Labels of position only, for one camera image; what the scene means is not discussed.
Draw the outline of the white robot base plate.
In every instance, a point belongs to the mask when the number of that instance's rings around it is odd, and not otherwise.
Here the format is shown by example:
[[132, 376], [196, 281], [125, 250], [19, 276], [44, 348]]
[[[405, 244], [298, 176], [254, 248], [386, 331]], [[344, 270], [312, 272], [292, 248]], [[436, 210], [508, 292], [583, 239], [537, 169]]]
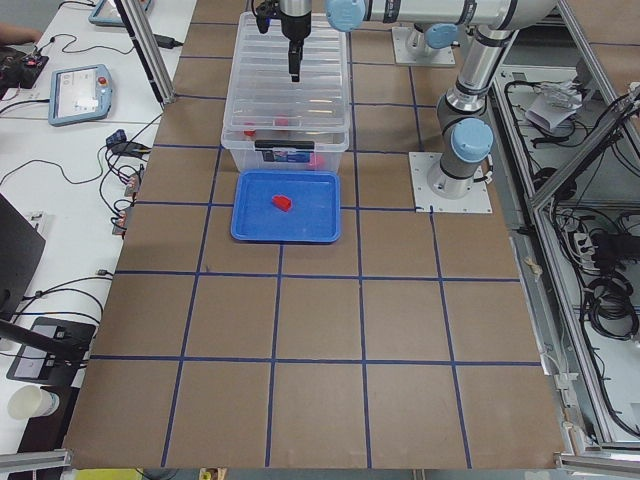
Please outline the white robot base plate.
[[410, 152], [414, 209], [423, 213], [492, 214], [486, 174], [480, 164], [474, 176], [458, 180], [441, 169], [439, 152]]

